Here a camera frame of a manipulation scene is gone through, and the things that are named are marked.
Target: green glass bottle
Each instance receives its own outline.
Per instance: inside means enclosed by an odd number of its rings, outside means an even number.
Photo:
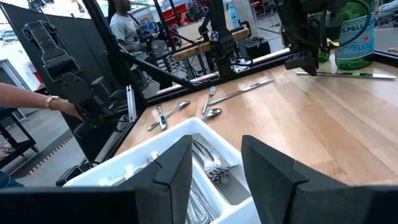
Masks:
[[[322,16],[322,12],[317,12],[312,14],[312,16],[316,19],[320,19]],[[318,54],[318,62],[323,63],[329,61],[330,58],[330,50],[321,50]]]
[[[335,50],[337,67],[353,70],[372,64],[374,52],[374,0],[363,0],[372,11],[371,21],[365,32],[351,43]],[[338,16],[344,21],[339,43],[350,40],[366,22],[365,8],[355,2],[349,2]]]

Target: bottle label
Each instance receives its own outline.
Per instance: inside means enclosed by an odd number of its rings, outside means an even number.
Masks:
[[[341,28],[339,43],[346,42],[354,37],[365,25],[366,16],[359,17],[350,21],[345,21]],[[366,30],[354,41],[338,47],[335,50],[337,59],[355,59],[369,55],[374,51],[374,13]]]

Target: black stand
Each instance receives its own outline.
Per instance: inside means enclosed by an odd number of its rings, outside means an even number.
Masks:
[[[10,153],[4,159],[0,160],[0,168],[3,168],[4,166],[6,166],[8,163],[13,161],[18,156],[23,156],[23,153],[28,149],[32,149],[35,152],[39,152],[39,150],[35,146],[35,144],[36,144],[35,140],[25,130],[23,125],[21,125],[21,123],[18,121],[18,119],[12,114],[15,111],[17,111],[16,108],[6,108],[4,110],[0,110],[0,120],[5,119],[5,118],[11,118],[17,124],[18,128],[20,128],[21,131],[26,135],[28,140],[22,141],[22,142],[17,142],[11,136],[11,134],[6,130],[6,128],[2,124],[0,124],[0,134],[7,140],[7,142],[11,145],[11,147],[16,150],[16,151]]]

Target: spoon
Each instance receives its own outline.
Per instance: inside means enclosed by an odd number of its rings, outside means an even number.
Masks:
[[[181,101],[179,103],[177,103],[174,106],[174,109],[171,113],[169,113],[165,118],[169,118],[172,114],[174,114],[177,110],[183,108],[184,106],[187,106],[188,104],[190,104],[191,101]],[[149,128],[147,129],[147,131],[152,131],[156,126],[159,125],[159,122],[154,123],[153,125],[149,126]]]
[[[220,114],[221,112],[222,112],[221,109],[210,109],[203,114],[203,117],[201,120],[204,121],[206,118],[216,116],[216,115]]]

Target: cutlery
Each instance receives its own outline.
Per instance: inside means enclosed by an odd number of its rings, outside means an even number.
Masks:
[[[188,104],[190,104],[191,101],[181,101],[179,103],[177,103],[174,106],[174,109],[171,113],[169,113],[165,118],[169,118],[170,116],[172,116],[176,111],[178,111],[179,109],[183,108],[184,106],[187,106]],[[156,122],[154,124],[152,124],[151,126],[149,126],[149,128],[147,129],[147,131],[152,131],[157,125],[159,124],[159,122]]]
[[[326,77],[350,77],[350,78],[397,78],[394,75],[383,75],[373,73],[361,73],[361,72],[317,72],[318,76]],[[307,72],[296,72],[297,75],[310,75]]]
[[[249,91],[249,90],[255,89],[255,88],[259,87],[259,86],[263,86],[263,85],[265,85],[265,84],[267,84],[267,83],[270,83],[270,82],[273,82],[273,81],[274,81],[274,79],[273,79],[273,78],[270,78],[270,79],[267,79],[267,80],[258,82],[258,83],[256,83],[256,84],[253,84],[253,85],[251,85],[251,86],[249,86],[249,87],[244,88],[243,90],[239,90],[239,91],[237,91],[237,92],[234,92],[234,93],[232,93],[232,94],[229,94],[228,96],[224,96],[224,97],[221,97],[220,99],[213,100],[213,101],[209,102],[208,105],[209,105],[209,106],[213,106],[213,105],[215,105],[215,104],[217,104],[217,103],[219,103],[219,102],[222,102],[222,101],[224,101],[224,100],[227,100],[227,99],[229,99],[229,98],[232,98],[232,97],[234,97],[234,96],[237,96],[237,95],[242,94],[242,93],[244,93],[244,92],[247,92],[247,91]]]
[[[163,130],[166,128],[167,122],[166,122],[166,118],[163,115],[162,105],[157,105],[156,109],[159,112],[159,123],[160,123],[160,127]]]
[[[210,109],[203,114],[203,117],[201,120],[204,121],[206,118],[216,116],[216,115],[220,114],[221,112],[222,112],[221,109]]]
[[[214,94],[216,94],[216,87],[215,87],[215,86],[212,86],[212,87],[210,87],[210,93],[209,93],[209,95],[207,96],[206,103],[205,103],[205,105],[203,106],[203,110],[201,111],[202,114],[204,114],[204,113],[206,112],[207,103],[209,102],[210,97],[211,97],[211,96],[214,96]]]

